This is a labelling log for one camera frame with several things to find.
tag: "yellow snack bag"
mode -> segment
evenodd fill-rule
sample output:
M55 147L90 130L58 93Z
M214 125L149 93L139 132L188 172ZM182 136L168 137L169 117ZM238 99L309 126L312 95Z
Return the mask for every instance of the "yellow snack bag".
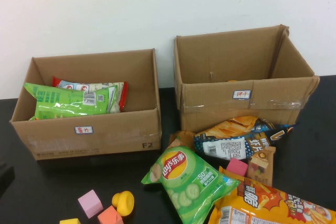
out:
M336 224L336 212L222 167L219 172L240 180L231 194L215 203L208 224Z

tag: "clear tape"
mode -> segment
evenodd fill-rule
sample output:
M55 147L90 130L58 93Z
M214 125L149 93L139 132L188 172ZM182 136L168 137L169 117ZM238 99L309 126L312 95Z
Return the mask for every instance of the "clear tape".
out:
M264 103L247 102L247 100L230 100L213 103L211 105L193 105L188 106L183 103L183 111L188 112L220 112L227 110L300 110L307 101L290 101L281 102L277 100L269 100Z

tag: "cucumber slice image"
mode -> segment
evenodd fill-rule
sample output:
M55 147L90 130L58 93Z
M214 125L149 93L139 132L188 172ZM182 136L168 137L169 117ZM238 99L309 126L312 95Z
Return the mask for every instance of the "cucumber slice image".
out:
M197 199L200 195L199 186L197 184L190 184L187 186L185 193L189 199Z
M168 189L167 193L168 193L169 197L172 197L172 195L174 194L174 190L173 189Z
M188 207L191 205L192 201L187 197L187 195L185 194L185 191L182 191L180 195L178 196L178 203L182 207Z
M173 203L174 207L176 209L179 209L180 208L180 205L178 204L179 203L179 194L178 193L174 193L171 196L171 200L172 200L172 203Z

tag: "white wall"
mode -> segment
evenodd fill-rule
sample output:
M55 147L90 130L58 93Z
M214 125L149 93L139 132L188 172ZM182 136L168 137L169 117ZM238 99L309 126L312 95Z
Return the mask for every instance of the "white wall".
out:
M31 57L156 48L173 86L173 38L284 24L316 74L336 74L336 0L0 0L0 99Z

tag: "handwritten label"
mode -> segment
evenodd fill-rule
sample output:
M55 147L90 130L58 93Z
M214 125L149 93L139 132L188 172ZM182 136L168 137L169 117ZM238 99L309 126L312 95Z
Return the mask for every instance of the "handwritten label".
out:
M233 99L247 100L250 99L251 91L250 90L235 90L233 92Z
M92 126L78 126L75 127L76 134L92 134L93 128Z

